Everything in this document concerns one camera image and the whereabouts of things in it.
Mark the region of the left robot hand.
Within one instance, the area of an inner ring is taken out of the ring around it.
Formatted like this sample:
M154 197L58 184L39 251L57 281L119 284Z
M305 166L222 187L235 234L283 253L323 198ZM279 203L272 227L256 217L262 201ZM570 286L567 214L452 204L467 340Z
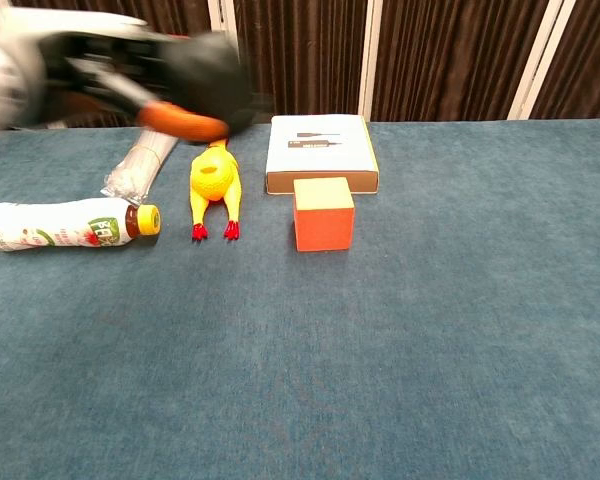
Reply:
M221 32L169 35L138 18L104 12L21 13L15 29L26 85L21 124L95 107L201 143L249 122L249 81L235 45Z

